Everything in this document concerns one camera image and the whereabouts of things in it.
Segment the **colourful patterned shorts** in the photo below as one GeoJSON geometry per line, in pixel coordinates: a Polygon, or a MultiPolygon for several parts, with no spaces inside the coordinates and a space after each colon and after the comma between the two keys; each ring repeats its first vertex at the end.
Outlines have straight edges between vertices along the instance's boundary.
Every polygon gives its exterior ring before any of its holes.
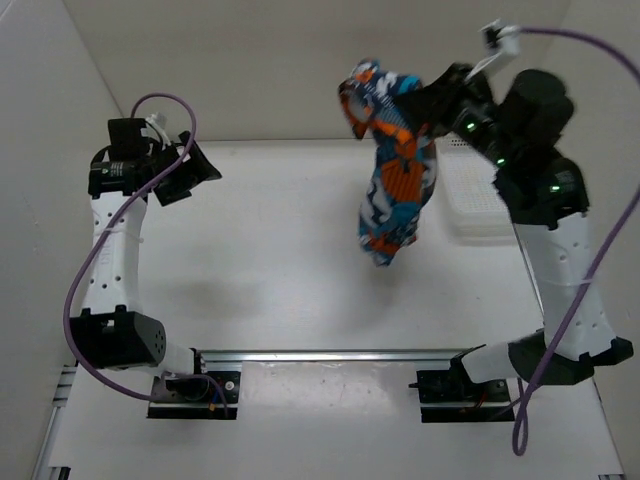
{"type": "Polygon", "coordinates": [[[434,140],[411,129],[394,104],[398,95],[417,91],[422,79],[385,70],[365,58],[338,86],[342,112],[353,136],[369,133],[375,163],[358,213],[360,248],[377,267],[388,267],[399,250],[417,240],[423,207],[437,178],[434,140]]]}

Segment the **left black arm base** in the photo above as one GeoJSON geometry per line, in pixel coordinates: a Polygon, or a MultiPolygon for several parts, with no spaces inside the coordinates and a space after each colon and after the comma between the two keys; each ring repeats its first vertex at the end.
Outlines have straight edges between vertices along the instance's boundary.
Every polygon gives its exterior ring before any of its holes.
{"type": "Polygon", "coordinates": [[[207,360],[204,379],[185,380],[163,374],[153,380],[147,417],[155,420],[237,419],[241,393],[241,363],[207,360]]]}

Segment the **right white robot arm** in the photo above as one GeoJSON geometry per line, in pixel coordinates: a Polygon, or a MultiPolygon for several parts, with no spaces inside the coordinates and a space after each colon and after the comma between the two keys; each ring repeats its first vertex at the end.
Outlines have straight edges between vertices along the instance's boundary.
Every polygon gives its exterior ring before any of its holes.
{"type": "Polygon", "coordinates": [[[574,113],[565,83],[528,69],[496,101],[485,74],[456,63],[394,102],[412,129],[431,138],[454,134],[494,166],[494,188],[541,304],[535,333],[454,357],[452,393],[470,400],[487,382],[507,378],[569,386],[631,358],[633,344],[610,326],[594,282],[599,257],[589,243],[584,177],[556,146],[574,113]]]}

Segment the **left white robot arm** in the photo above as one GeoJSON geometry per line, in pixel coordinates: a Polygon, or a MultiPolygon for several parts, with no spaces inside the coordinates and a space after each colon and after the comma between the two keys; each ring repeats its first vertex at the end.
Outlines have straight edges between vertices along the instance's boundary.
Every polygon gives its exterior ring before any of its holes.
{"type": "Polygon", "coordinates": [[[174,374],[177,391],[198,400],[208,392],[210,377],[196,351],[171,343],[163,324],[145,315],[140,301],[139,250],[148,205],[141,189],[170,168],[151,190],[168,206],[222,175],[189,141],[188,132],[170,139],[165,125],[159,113],[108,123],[110,143],[94,156],[88,176],[93,243],[99,250],[88,267],[80,312],[70,319],[70,334],[95,370],[174,374]]]}

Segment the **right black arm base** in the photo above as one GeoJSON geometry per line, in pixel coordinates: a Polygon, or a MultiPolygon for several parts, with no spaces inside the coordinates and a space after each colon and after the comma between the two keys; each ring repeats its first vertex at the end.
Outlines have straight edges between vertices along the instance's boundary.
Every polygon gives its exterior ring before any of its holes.
{"type": "Polygon", "coordinates": [[[483,383],[470,380],[462,366],[464,354],[456,354],[447,369],[418,370],[408,387],[418,392],[423,424],[513,422],[509,387],[505,379],[483,383]]]}

